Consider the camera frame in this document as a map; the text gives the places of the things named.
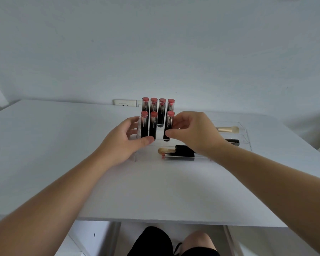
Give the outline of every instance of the black shorts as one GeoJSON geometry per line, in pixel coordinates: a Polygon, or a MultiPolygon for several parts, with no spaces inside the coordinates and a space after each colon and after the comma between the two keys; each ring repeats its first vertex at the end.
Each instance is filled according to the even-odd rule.
{"type": "MultiPolygon", "coordinates": [[[[134,243],[127,256],[173,256],[173,245],[169,236],[161,229],[149,226],[134,243]]],[[[205,247],[188,249],[181,256],[220,256],[216,250],[205,247]]]]}

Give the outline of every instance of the white table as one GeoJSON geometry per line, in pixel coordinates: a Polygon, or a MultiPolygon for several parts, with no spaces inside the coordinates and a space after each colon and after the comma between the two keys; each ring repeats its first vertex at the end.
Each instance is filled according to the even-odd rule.
{"type": "MultiPolygon", "coordinates": [[[[1,111],[0,216],[74,167],[111,129],[139,113],[137,107],[32,100],[1,111]]],[[[320,153],[275,118],[207,115],[240,122],[255,153],[320,177],[320,153]]],[[[101,178],[78,219],[286,226],[228,171],[206,161],[126,161],[101,178]]]]}

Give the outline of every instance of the gold brush handle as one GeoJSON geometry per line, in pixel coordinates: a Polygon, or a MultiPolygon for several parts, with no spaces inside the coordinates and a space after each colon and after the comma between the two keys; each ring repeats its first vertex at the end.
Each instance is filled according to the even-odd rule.
{"type": "Polygon", "coordinates": [[[239,133],[239,127],[232,126],[232,127],[216,127],[218,132],[229,132],[229,133],[239,133]]]}

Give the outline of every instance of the knee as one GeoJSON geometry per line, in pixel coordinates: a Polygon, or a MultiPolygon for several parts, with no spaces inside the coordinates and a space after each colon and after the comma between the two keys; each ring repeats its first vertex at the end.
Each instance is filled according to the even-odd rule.
{"type": "Polygon", "coordinates": [[[216,249],[211,238],[204,232],[196,231],[185,238],[180,248],[180,254],[194,247],[206,247],[216,249]]]}

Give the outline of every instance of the transparent tray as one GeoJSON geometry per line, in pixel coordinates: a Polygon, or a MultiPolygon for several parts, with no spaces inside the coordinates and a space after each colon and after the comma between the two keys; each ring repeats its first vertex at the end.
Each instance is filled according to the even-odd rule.
{"type": "MultiPolygon", "coordinates": [[[[212,121],[216,127],[231,127],[237,126],[238,133],[231,132],[219,132],[222,137],[229,140],[238,140],[237,142],[231,142],[232,144],[239,146],[242,149],[251,151],[251,144],[249,142],[246,129],[239,122],[231,121],[212,121]]],[[[210,161],[207,157],[200,154],[192,154],[190,156],[176,156],[171,153],[159,153],[159,148],[162,150],[175,150],[176,145],[185,145],[183,142],[171,138],[169,141],[164,141],[163,138],[164,128],[157,128],[156,139],[149,146],[142,148],[135,152],[130,160],[133,161],[210,161]]],[[[137,138],[141,138],[140,122],[137,132],[137,138]]]]}

